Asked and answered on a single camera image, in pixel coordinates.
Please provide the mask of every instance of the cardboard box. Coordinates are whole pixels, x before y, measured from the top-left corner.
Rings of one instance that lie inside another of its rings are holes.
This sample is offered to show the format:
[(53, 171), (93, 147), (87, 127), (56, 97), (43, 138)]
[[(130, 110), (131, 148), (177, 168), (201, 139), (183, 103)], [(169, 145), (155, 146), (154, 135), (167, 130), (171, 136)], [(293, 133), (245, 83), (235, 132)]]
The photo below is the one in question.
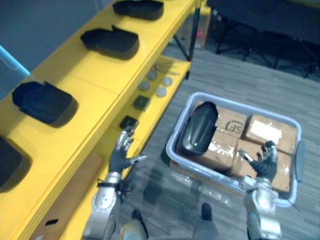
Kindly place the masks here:
[(99, 155), (89, 154), (52, 204), (29, 240), (59, 239), (103, 161), (104, 159)]
[(245, 139), (258, 144), (273, 141), (278, 150), (293, 154), (296, 148), (297, 129), (288, 124), (261, 116), (252, 115), (245, 132)]
[(250, 156), (252, 156), (255, 159), (257, 157), (257, 153), (261, 152), (261, 148), (259, 145), (239, 139), (236, 144), (232, 166), (228, 171), (228, 175), (236, 178), (250, 176), (255, 179), (257, 173), (251, 167), (251, 165), (239, 155), (238, 151), (240, 149), (246, 151)]
[[(194, 109), (202, 103), (203, 101), (198, 101)], [(215, 122), (216, 129), (239, 139), (244, 131), (247, 116), (220, 106), (216, 106), (216, 109), (219, 114)]]
[[(202, 6), (200, 8), (200, 16), (198, 28), (196, 31), (196, 39), (194, 47), (197, 49), (204, 49), (207, 41), (207, 35), (210, 28), (210, 21), (212, 16), (212, 9), (208, 7), (202, 2)], [(176, 32), (176, 36), (179, 38), (182, 45), (189, 49), (191, 43), (191, 33), (193, 26), (194, 15), (190, 14), (184, 23), (180, 26), (178, 31)]]
[[(263, 156), (261, 145), (248, 142), (245, 140), (238, 140), (232, 166), (228, 171), (231, 177), (242, 178), (244, 176), (251, 176), (256, 178), (257, 173), (251, 165), (243, 159), (238, 151), (242, 149), (251, 157), (257, 160), (257, 153)], [(277, 173), (272, 181), (272, 186), (280, 192), (289, 192), (290, 190), (290, 170), (291, 170), (291, 156), (283, 152), (278, 152)]]
[(225, 171), (232, 166), (236, 144), (237, 138), (234, 136), (215, 131), (208, 150), (203, 155), (184, 157), (207, 168)]

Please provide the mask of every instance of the black object on shelf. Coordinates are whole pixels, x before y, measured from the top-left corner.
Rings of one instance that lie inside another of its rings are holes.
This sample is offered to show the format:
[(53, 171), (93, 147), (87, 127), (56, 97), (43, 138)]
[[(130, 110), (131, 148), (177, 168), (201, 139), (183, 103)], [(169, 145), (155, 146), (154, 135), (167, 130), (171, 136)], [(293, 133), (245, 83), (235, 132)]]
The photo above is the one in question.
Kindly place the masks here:
[(112, 25), (112, 31), (97, 28), (81, 35), (85, 47), (100, 54), (127, 60), (139, 49), (139, 37), (136, 33), (125, 31)]
[(179, 137), (179, 151), (187, 156), (204, 154), (215, 133), (218, 115), (216, 105), (212, 102), (205, 102), (198, 106)]
[(141, 96), (139, 95), (133, 103), (133, 106), (136, 109), (142, 110), (142, 111), (146, 111), (148, 108), (148, 105), (150, 103), (150, 98), (146, 97), (146, 96)]
[(139, 122), (137, 119), (130, 117), (130, 116), (125, 116), (123, 121), (120, 123), (120, 128), (125, 129), (128, 126), (133, 127), (133, 129), (136, 129), (138, 126)]
[(13, 141), (0, 136), (0, 193), (16, 186), (28, 173), (31, 157)]
[(20, 84), (12, 93), (12, 101), (21, 112), (55, 128), (66, 124), (78, 109), (69, 93), (47, 82)]
[(152, 0), (118, 1), (112, 7), (117, 14), (146, 20), (157, 20), (164, 13), (164, 3)]

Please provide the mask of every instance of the cardboard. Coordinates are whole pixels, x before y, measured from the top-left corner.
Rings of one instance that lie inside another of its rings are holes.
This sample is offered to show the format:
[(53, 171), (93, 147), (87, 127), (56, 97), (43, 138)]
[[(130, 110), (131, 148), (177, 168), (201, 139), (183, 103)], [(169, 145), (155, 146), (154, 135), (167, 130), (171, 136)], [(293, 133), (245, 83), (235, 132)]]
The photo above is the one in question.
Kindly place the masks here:
[(244, 138), (261, 145), (272, 140), (278, 150), (293, 154), (296, 149), (297, 132), (293, 126), (254, 114), (250, 118)]
[(59, 239), (103, 161), (104, 159), (99, 155), (89, 154), (52, 204), (29, 240)]
[[(251, 176), (256, 178), (257, 173), (251, 167), (251, 165), (243, 159), (238, 151), (242, 149), (247, 152), (251, 157), (257, 160), (257, 153), (263, 156), (261, 145), (248, 142), (245, 140), (238, 140), (234, 159), (231, 168), (228, 171), (228, 175), (231, 177), (242, 178), (244, 176)], [(278, 152), (278, 165), (277, 173), (272, 181), (272, 187), (280, 192), (289, 192), (290, 190), (290, 170), (291, 170), (291, 156)]]
[[(203, 101), (197, 101), (194, 109), (202, 103)], [(244, 131), (247, 116), (221, 106), (216, 106), (216, 109), (219, 114), (215, 122), (216, 129), (239, 139)]]
[(208, 150), (203, 155), (184, 157), (207, 168), (225, 171), (232, 166), (236, 144), (237, 138), (215, 131)]

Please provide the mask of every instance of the gray disc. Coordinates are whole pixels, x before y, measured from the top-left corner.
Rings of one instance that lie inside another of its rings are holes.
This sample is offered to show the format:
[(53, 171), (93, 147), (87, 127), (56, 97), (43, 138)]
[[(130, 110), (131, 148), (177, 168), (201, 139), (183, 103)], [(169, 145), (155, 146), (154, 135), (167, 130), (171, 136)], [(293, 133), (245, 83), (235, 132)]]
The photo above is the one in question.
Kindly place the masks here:
[(148, 81), (142, 81), (139, 84), (139, 89), (141, 91), (147, 91), (150, 88), (150, 83)]
[(159, 97), (159, 98), (163, 98), (165, 95), (167, 95), (167, 90), (165, 87), (163, 86), (159, 86), (156, 91), (155, 94)]
[(147, 74), (147, 78), (151, 81), (157, 79), (157, 76), (158, 76), (157, 71), (154, 69), (151, 69)]
[(172, 77), (169, 77), (169, 76), (165, 76), (163, 79), (162, 79), (162, 84), (166, 87), (169, 87), (172, 85)]

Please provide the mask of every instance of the yellow shelf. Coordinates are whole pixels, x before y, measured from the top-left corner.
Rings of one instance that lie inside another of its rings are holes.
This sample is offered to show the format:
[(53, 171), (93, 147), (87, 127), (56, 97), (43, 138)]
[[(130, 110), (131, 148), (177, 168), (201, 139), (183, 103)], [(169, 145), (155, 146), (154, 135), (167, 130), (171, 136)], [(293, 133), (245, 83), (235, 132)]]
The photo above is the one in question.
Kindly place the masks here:
[[(79, 109), (60, 128), (47, 126), (12, 103), (0, 102), (0, 135), (12, 139), (32, 158), (25, 178), (0, 194), (0, 239), (28, 239), (94, 145), (108, 129), (200, 0), (165, 1), (163, 16), (148, 21), (114, 13), (112, 6), (81, 27), (44, 60), (24, 81), (47, 81), (70, 93)], [(139, 50), (130, 60), (119, 60), (87, 50), (81, 34), (111, 25), (135, 32)]]
[[(184, 79), (186, 72), (190, 67), (190, 63), (186, 61), (181, 61), (178, 59), (170, 57), (159, 57), (157, 62), (168, 62), (171, 61), (173, 64), (169, 71), (174, 71), (180, 73), (179, 75), (167, 75), (172, 77), (173, 84), (169, 87), (166, 87), (167, 94), (165, 97), (158, 97), (155, 95), (155, 90), (158, 86), (161, 86), (162, 78), (165, 76), (165, 73), (158, 74), (158, 78), (154, 81), (150, 81), (151, 88), (148, 91), (141, 91), (137, 89), (133, 95), (130, 97), (129, 101), (125, 107), (121, 110), (118, 116), (114, 119), (111, 124), (111, 127), (105, 132), (101, 140), (94, 147), (94, 151), (105, 159), (109, 159), (110, 153), (116, 143), (116, 140), (121, 132), (121, 129), (118, 127), (122, 122), (123, 118), (126, 115), (136, 118), (139, 121), (139, 125), (134, 132), (134, 142), (130, 147), (128, 156), (134, 156), (140, 154), (145, 144), (147, 143), (152, 131), (156, 127), (157, 122), (160, 120), (163, 112), (170, 103), (170, 100), (177, 91), (180, 83)], [(136, 110), (133, 107), (133, 102), (138, 95), (143, 95), (150, 97), (150, 104), (146, 111)], [(127, 168), (122, 176), (126, 177), (130, 169)], [(81, 239), (82, 231), (85, 227), (86, 221), (89, 217), (91, 211), (91, 201), (94, 194), (97, 192), (97, 179), (104, 179), (108, 172), (108, 166), (105, 166), (103, 170), (97, 175), (96, 179), (92, 182), (89, 191), (86, 193), (83, 200), (78, 205), (71, 219), (69, 220), (68, 225), (66, 226), (63, 234), (59, 238), (60, 240), (70, 240), (70, 239)]]
[[(150, 83), (150, 89), (148, 91), (142, 91), (137, 88), (137, 90), (131, 95), (131, 97), (123, 107), (123, 110), (115, 117), (114, 121), (111, 123), (112, 128), (120, 131), (120, 123), (123, 121), (125, 116), (137, 119), (139, 124), (136, 128), (134, 136), (140, 141), (148, 139), (148, 136), (153, 131), (159, 118), (162, 116), (168, 103), (170, 102), (178, 86), (180, 85), (184, 77), (184, 74), (188, 71), (188, 68), (190, 67), (190, 63), (187, 61), (182, 61), (167, 56), (160, 56), (156, 63), (170, 63), (171, 65), (166, 66), (166, 70), (168, 72), (180, 74), (170, 75), (164, 72), (158, 72), (157, 79), (153, 81), (150, 81), (145, 78), (144, 80)], [(172, 78), (172, 85), (165, 87), (167, 92), (165, 97), (158, 97), (156, 96), (155, 92), (157, 87), (163, 87), (161, 82), (165, 76)], [(146, 111), (141, 111), (133, 107), (133, 103), (139, 95), (150, 98), (150, 104)]]

